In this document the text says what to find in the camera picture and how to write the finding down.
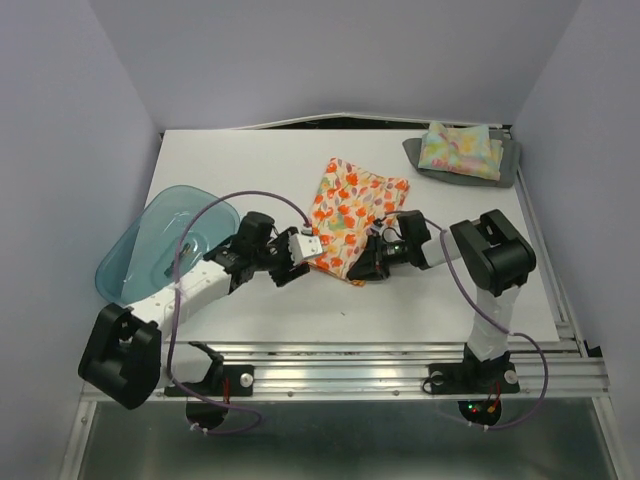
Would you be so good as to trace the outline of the pastel floral skirt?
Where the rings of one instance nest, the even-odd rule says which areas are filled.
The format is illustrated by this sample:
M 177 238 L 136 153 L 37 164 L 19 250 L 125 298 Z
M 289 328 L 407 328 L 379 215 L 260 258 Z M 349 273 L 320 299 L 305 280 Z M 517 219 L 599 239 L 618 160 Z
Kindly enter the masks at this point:
M 498 181 L 503 153 L 503 141 L 490 137 L 488 125 L 449 128 L 433 122 L 422 136 L 418 167 Z

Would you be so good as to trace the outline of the grey pleated skirt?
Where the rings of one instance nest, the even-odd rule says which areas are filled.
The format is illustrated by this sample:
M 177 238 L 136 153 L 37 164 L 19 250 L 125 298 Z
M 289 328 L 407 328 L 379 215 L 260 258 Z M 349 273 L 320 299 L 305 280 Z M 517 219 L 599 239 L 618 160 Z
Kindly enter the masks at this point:
M 420 138 L 409 138 L 402 142 L 402 147 L 412 167 L 422 176 L 444 182 L 447 184 L 465 187 L 487 187 L 487 188 L 511 188 L 516 180 L 517 171 L 521 159 L 521 144 L 509 138 L 501 130 L 490 130 L 491 140 L 501 142 L 503 153 L 500 163 L 500 179 L 487 180 L 474 176 L 466 176 L 457 173 L 450 173 L 437 170 L 427 170 L 418 167 L 422 140 Z

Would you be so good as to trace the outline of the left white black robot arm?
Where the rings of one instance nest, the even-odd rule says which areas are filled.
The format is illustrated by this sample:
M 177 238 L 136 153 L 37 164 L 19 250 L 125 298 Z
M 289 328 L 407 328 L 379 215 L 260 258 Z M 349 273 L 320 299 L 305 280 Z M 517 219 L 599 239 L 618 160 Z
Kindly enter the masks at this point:
M 250 212 L 238 231 L 206 253 L 173 283 L 130 305 L 111 303 L 97 315 L 78 375 L 125 408 L 141 406 L 158 388 L 175 386 L 191 395 L 215 392 L 222 382 L 221 354 L 190 342 L 179 355 L 181 324 L 215 301 L 266 272 L 278 287 L 305 275 L 323 253 L 312 230 L 290 227 L 272 233 L 275 222 Z

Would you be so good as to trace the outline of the orange floral skirt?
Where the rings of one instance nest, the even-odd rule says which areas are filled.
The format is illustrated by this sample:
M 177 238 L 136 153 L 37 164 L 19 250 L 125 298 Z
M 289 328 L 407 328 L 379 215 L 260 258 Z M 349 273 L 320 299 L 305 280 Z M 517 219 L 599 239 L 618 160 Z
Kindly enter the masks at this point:
M 312 231 L 323 254 L 311 267 L 347 281 L 349 269 L 362 256 L 376 220 L 394 221 L 386 214 L 400 210 L 409 195 L 409 180 L 385 177 L 337 157 L 329 160 L 310 210 Z

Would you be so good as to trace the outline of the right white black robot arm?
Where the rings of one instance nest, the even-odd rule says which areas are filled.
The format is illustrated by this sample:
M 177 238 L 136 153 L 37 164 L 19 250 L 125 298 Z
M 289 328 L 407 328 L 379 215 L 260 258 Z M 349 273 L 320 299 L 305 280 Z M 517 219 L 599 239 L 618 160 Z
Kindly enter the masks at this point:
M 350 267 L 350 281 L 380 281 L 396 265 L 420 270 L 445 265 L 460 293 L 474 310 L 473 326 L 458 363 L 431 363 L 422 389 L 427 394 L 480 394 L 498 388 L 519 391 L 510 361 L 508 338 L 520 289 L 536 268 L 529 242 L 499 210 L 478 219 L 440 228 L 436 237 L 418 210 L 391 212 L 399 227 L 396 240 L 384 237 L 374 222 L 363 253 Z

